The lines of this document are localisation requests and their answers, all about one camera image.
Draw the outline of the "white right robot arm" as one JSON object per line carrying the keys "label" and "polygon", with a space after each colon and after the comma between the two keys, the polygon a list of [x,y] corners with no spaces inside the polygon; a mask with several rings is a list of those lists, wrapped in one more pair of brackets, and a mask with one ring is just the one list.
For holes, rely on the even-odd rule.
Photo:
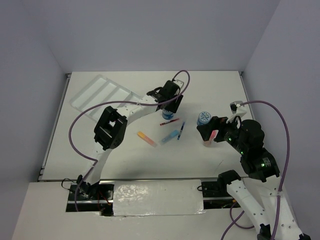
{"label": "white right robot arm", "polygon": [[217,190],[231,195],[251,220],[259,240],[309,240],[299,228],[286,196],[279,190],[281,175],[273,155],[264,148],[261,125],[252,119],[214,116],[207,124],[197,126],[204,141],[216,131],[214,141],[230,144],[239,154],[244,172],[252,180],[261,201],[247,190],[235,170],[218,175]]}

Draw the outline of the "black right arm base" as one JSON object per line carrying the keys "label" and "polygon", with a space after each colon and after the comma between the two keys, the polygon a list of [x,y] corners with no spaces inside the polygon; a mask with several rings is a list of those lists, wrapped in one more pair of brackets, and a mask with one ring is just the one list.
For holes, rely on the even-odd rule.
{"label": "black right arm base", "polygon": [[230,209],[235,203],[234,198],[220,187],[217,180],[201,181],[197,190],[202,193],[205,210]]}

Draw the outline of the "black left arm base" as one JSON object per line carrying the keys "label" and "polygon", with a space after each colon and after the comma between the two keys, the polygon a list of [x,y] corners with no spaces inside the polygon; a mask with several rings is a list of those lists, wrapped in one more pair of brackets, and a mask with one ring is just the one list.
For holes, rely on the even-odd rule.
{"label": "black left arm base", "polygon": [[80,180],[80,178],[77,181],[64,178],[61,181],[61,187],[68,191],[65,211],[67,213],[97,212],[100,216],[113,216],[115,185],[112,183],[102,183],[94,186],[90,193],[85,193],[80,188],[76,194],[75,204],[77,183],[80,182]]}

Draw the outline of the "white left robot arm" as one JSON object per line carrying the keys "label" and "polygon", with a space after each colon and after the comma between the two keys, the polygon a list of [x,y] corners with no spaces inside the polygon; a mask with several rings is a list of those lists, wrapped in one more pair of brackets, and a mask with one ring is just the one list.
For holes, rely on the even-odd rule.
{"label": "white left robot arm", "polygon": [[86,174],[80,187],[80,194],[91,200],[97,196],[97,184],[106,161],[115,148],[124,140],[126,128],[134,121],[152,114],[158,110],[176,112],[183,96],[179,96],[184,82],[168,80],[163,87],[149,91],[137,103],[113,108],[107,106],[102,112],[94,128],[94,148],[91,158],[95,159],[89,167],[90,173]]}

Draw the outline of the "blue slime jar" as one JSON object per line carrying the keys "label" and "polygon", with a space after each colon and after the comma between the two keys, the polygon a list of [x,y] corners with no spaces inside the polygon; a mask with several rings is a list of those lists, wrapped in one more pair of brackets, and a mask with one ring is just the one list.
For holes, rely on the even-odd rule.
{"label": "blue slime jar", "polygon": [[202,111],[199,113],[196,124],[198,126],[205,125],[210,122],[212,116],[207,111]]}
{"label": "blue slime jar", "polygon": [[174,116],[174,113],[171,112],[171,111],[168,111],[166,109],[163,109],[162,110],[162,117],[165,119],[165,120],[171,120]]}

